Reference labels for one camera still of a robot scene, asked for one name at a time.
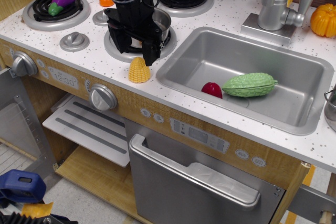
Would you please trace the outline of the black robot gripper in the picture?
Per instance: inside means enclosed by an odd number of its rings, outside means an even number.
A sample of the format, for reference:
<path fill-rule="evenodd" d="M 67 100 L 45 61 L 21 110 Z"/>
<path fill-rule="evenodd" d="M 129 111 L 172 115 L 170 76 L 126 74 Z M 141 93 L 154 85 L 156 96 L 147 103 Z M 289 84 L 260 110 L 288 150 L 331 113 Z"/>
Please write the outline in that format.
<path fill-rule="evenodd" d="M 152 0 L 115 1 L 116 8 L 107 8 L 108 28 L 117 50 L 128 51 L 132 38 L 142 41 L 142 54 L 146 66 L 161 55 L 162 30 L 153 21 Z"/>

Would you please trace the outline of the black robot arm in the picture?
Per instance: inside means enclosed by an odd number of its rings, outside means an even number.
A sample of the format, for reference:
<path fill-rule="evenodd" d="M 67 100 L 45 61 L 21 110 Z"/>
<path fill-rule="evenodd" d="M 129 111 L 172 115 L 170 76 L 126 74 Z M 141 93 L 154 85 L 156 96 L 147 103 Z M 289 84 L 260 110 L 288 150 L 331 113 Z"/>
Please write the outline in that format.
<path fill-rule="evenodd" d="M 108 28 L 117 50 L 124 53 L 132 39 L 142 43 L 142 55 L 147 66 L 161 56 L 163 30 L 154 22 L 153 14 L 160 0 L 112 0 L 116 9 L 106 9 Z"/>

